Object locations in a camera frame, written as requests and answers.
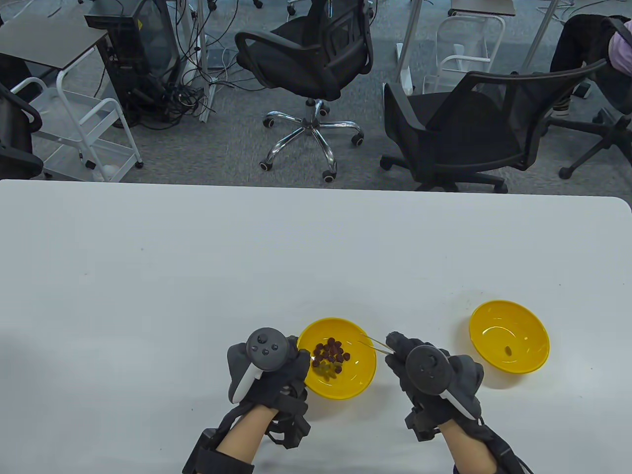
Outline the person's right hand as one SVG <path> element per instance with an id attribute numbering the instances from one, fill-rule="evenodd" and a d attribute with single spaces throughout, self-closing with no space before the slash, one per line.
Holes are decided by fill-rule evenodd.
<path id="1" fill-rule="evenodd" d="M 387 335 L 386 345 L 392 350 L 385 357 L 388 367 L 430 424 L 478 422 L 481 406 L 476 393 L 484 376 L 480 363 L 469 355 L 450 355 L 445 349 L 396 331 Z"/>

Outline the person's left hand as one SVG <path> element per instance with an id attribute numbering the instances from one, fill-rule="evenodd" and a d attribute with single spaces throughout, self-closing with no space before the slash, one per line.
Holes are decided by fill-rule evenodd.
<path id="1" fill-rule="evenodd" d="M 310 353 L 297 346 L 298 337 L 289 336 L 289 357 L 282 368 L 264 372 L 244 397 L 244 403 L 261 405 L 287 415 L 307 413 L 305 379 L 311 366 Z"/>

